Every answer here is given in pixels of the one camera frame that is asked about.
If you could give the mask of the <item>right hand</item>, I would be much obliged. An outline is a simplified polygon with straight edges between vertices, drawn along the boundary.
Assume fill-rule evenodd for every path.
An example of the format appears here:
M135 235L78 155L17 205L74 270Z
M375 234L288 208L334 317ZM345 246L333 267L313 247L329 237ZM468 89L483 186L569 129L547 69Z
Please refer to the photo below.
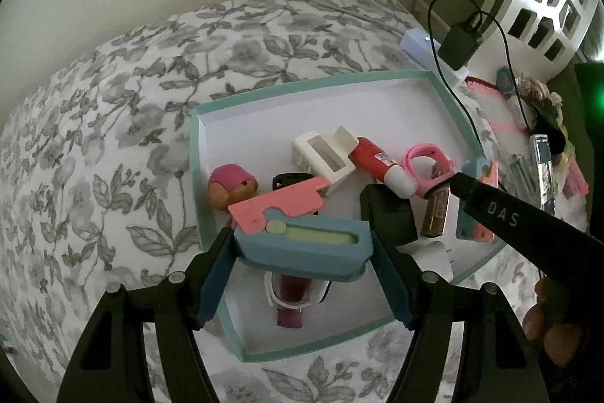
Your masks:
M549 277L535 285L536 303L527 311L522 327L528 341L540 341L548 358L558 367L568 365L578 349L581 331L555 314L548 305L552 292Z

